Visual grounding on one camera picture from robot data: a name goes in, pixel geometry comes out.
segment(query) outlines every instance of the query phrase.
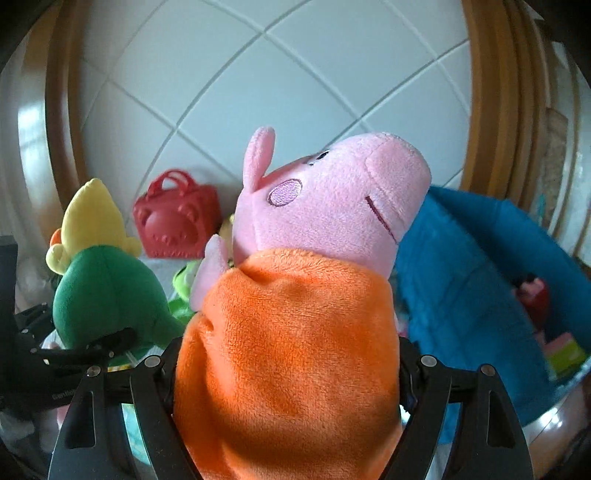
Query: pig plush toy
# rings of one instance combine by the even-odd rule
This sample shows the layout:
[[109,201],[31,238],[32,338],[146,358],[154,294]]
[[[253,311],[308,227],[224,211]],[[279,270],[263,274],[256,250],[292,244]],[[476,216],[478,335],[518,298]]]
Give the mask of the pig plush toy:
[[420,153],[365,134],[265,175],[257,130],[233,225],[208,243],[174,421],[205,479],[377,480],[400,434],[387,282],[430,184]]

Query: pig snout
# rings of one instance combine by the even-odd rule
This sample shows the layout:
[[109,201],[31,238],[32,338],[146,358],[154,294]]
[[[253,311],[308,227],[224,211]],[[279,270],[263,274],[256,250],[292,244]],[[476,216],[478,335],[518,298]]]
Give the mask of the pig snout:
[[369,196],[373,207],[399,242],[423,204],[431,173],[423,156],[412,145],[392,135],[365,160],[374,182]]

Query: pig cheek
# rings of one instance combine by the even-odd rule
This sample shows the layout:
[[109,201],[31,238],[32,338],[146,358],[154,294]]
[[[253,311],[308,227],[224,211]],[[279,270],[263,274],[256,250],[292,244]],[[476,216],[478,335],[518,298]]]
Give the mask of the pig cheek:
[[274,187],[267,196],[267,202],[273,207],[284,207],[293,202],[302,191],[299,179],[289,179]]

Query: pig eye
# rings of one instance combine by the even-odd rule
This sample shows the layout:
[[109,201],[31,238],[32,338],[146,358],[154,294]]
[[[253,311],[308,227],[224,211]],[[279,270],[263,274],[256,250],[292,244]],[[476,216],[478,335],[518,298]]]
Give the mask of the pig eye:
[[311,167],[317,161],[322,160],[325,156],[327,156],[329,154],[329,152],[330,152],[330,150],[323,151],[320,155],[317,155],[316,157],[312,157],[306,163]]

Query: wooden frame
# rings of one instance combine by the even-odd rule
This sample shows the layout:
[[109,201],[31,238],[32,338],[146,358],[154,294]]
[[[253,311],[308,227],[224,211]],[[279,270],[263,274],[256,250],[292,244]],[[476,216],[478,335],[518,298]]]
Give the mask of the wooden frame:
[[531,206],[545,149],[545,77],[521,0],[463,0],[472,115],[461,188]]
[[28,196],[44,240],[86,181],[78,118],[79,30],[87,2],[56,2],[30,30],[21,70],[18,135]]

